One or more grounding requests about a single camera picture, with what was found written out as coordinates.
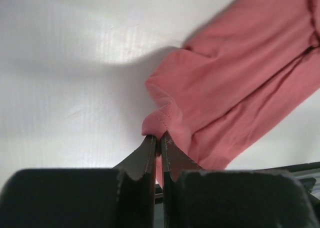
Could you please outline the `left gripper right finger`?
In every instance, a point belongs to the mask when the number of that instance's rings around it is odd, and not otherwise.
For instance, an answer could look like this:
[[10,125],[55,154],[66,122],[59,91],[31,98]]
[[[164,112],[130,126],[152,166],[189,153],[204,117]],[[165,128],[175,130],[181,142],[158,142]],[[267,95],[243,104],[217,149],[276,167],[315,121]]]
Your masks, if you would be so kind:
[[167,228],[313,228],[316,199],[292,167],[206,170],[166,132],[162,155]]

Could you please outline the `pink t shirt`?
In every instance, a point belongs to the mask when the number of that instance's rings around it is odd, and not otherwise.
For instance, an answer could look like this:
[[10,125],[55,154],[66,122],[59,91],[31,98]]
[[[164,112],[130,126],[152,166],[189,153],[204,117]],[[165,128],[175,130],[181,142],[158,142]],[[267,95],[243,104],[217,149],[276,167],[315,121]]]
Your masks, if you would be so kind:
[[145,82],[142,134],[223,170],[320,87],[320,0],[235,0]]

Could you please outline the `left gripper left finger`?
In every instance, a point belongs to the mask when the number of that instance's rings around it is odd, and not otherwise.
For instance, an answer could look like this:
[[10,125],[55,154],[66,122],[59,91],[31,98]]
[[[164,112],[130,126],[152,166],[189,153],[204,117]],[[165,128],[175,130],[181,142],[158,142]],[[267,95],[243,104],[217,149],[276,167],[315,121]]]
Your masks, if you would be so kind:
[[0,193],[3,228],[151,228],[157,140],[113,168],[22,169]]

